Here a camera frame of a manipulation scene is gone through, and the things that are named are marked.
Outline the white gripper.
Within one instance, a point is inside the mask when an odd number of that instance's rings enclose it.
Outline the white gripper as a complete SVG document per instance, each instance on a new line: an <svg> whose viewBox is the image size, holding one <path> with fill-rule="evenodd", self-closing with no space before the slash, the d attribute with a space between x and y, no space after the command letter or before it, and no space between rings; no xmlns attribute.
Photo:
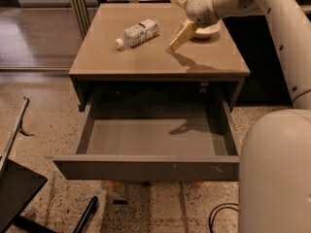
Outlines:
<svg viewBox="0 0 311 233"><path fill-rule="evenodd" d="M213 0L170 0L171 3L186 8L188 19L181 21L174 33L168 48L176 51L183 44L195 36L197 23L202 25L214 25L220 19L214 8Z"/></svg>

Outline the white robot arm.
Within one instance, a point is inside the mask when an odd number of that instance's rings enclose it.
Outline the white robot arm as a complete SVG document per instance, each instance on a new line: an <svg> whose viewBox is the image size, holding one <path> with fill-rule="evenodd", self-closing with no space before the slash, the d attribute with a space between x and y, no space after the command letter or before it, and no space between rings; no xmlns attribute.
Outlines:
<svg viewBox="0 0 311 233"><path fill-rule="evenodd" d="M226 17L265 19L282 75L264 82L265 100L286 109L262 116L243 141L239 233L311 233L311 21L296 0L170 0L187 19L177 50Z"/></svg>

